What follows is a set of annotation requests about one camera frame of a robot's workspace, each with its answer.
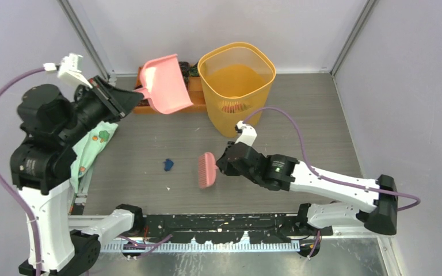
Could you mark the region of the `pink hand brush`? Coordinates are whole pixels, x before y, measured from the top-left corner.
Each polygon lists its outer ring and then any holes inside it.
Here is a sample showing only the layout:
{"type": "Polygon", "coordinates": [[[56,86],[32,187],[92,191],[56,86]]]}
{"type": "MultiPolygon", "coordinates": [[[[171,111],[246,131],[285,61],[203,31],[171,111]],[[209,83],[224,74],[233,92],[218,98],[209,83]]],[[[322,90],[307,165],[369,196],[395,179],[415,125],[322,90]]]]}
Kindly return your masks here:
{"type": "Polygon", "coordinates": [[[214,185],[218,167],[212,152],[205,152],[198,158],[198,180],[201,189],[214,185]]]}

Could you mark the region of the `pink plastic dustpan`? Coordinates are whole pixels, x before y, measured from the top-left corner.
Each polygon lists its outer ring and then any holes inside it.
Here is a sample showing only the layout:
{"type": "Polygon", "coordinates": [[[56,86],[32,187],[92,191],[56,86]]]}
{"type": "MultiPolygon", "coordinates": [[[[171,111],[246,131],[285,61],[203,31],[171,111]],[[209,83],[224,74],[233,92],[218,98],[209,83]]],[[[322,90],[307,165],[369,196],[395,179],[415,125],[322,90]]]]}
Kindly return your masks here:
{"type": "Polygon", "coordinates": [[[155,111],[172,114],[193,106],[177,54],[147,61],[140,70],[139,79],[142,86],[134,92],[141,93],[155,111]]]}

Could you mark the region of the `yellow mesh waste basket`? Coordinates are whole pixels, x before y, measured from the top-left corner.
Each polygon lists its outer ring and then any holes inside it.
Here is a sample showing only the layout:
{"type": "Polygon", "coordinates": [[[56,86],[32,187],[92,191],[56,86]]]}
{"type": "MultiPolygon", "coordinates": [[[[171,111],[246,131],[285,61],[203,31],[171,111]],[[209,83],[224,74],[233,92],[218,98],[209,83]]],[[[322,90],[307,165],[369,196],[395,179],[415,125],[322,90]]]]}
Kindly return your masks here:
{"type": "Polygon", "coordinates": [[[265,106],[276,67],[257,47],[236,42],[205,54],[197,64],[207,114],[225,137],[235,125],[265,106]]]}

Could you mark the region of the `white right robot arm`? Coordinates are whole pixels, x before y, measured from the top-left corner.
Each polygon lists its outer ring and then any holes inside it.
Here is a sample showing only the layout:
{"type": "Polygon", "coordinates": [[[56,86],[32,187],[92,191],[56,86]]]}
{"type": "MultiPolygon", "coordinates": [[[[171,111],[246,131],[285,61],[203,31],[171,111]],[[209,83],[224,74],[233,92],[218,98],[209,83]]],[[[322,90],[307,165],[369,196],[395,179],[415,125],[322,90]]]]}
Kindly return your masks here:
{"type": "Polygon", "coordinates": [[[333,204],[303,204],[296,227],[303,236],[318,229],[363,225],[381,235],[397,232],[398,196],[394,178],[354,178],[325,170],[314,170],[296,158],[257,152],[244,143],[229,142],[216,161],[221,173],[243,176],[272,191],[311,193],[333,199],[333,204]]]}

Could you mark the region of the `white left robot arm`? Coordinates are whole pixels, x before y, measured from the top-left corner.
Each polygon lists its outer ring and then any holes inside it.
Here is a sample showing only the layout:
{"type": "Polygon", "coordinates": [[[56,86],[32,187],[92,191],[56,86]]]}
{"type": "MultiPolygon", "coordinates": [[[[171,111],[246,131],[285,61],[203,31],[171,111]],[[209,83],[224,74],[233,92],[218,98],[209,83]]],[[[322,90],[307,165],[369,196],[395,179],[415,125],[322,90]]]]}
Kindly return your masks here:
{"type": "Polygon", "coordinates": [[[30,255],[22,275],[80,275],[93,267],[101,246],[122,233],[140,236],[145,229],[140,207],[121,204],[83,230],[68,224],[68,186],[77,156],[74,146],[101,122],[118,122],[143,99],[99,76],[79,85],[69,101],[52,84],[24,93],[17,113],[26,138],[10,158],[12,183],[31,211],[30,255]]]}

